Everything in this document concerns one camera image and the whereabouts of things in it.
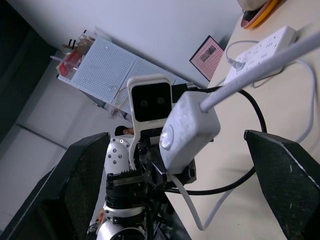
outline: white pegboard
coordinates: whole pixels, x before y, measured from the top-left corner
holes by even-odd
[[[127,82],[129,78],[135,77],[135,76],[143,76],[143,75],[150,75],[150,74],[165,74],[169,77],[171,80],[171,84],[173,84],[177,78],[174,74],[164,70],[161,67],[158,67],[140,57],[138,57],[133,64],[130,72],[126,76],[124,82],[122,83],[122,86],[120,87],[120,92],[116,96],[115,100],[113,101],[113,104],[116,107],[120,107],[120,110],[126,112],[126,113],[131,113],[130,110],[130,103],[129,103],[129,98],[128,98],[128,89],[127,87]]]
[[[110,104],[136,58],[112,42],[97,37],[69,84]]]

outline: gray wall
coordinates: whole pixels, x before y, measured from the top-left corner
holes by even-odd
[[[87,29],[193,80],[189,62],[208,35],[226,42],[242,11],[237,0],[7,0],[49,44],[61,48]]]
[[[132,124],[109,119],[109,113],[77,89],[56,79],[51,62],[17,120],[62,146],[101,132],[113,136],[116,126]],[[3,230],[26,197],[65,149],[19,126],[14,126],[0,145],[0,230]]]

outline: white table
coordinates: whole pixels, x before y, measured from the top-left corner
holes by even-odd
[[[229,43],[239,40],[260,41],[285,25],[298,30],[300,39],[303,39],[320,31],[319,10],[319,0],[287,0],[257,29],[242,29],[239,20]],[[250,43],[236,44],[228,54],[235,58],[251,46]],[[320,50],[301,59],[314,67],[319,78]],[[209,87],[226,77],[229,70],[230,66],[224,56]],[[311,77],[303,66],[289,66],[262,87],[247,87],[245,90],[259,104],[269,133],[295,140],[305,130],[309,116]],[[301,144],[316,160],[320,160],[318,103],[319,100],[315,105],[316,117],[312,132]],[[196,156],[197,181],[187,185],[188,190],[209,190],[228,185],[253,166],[243,136],[246,129],[260,130],[260,125],[250,103],[243,96],[235,94],[217,105],[215,110],[221,123],[221,131],[214,142],[209,143],[210,146]],[[167,193],[167,196],[192,239],[286,239],[262,194],[256,175],[233,191],[206,231],[198,230],[181,195]],[[191,196],[202,223],[220,196],[221,194]]]

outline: framed picture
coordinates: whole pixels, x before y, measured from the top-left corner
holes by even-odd
[[[219,44],[208,36],[189,61],[210,82],[223,54]]]

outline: white power strip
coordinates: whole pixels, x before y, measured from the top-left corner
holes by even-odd
[[[297,39],[297,31],[289,26],[284,26],[278,31],[274,32],[270,36],[266,37],[264,40],[260,41],[249,50],[243,52],[236,57],[236,61],[245,63],[241,70],[236,70],[231,68],[224,83],[229,83],[236,77],[245,73],[246,71],[254,68],[256,65],[262,63],[268,58],[271,58],[277,52],[284,48],[287,48],[291,43],[295,42]],[[282,68],[269,73],[266,77],[279,73]]]

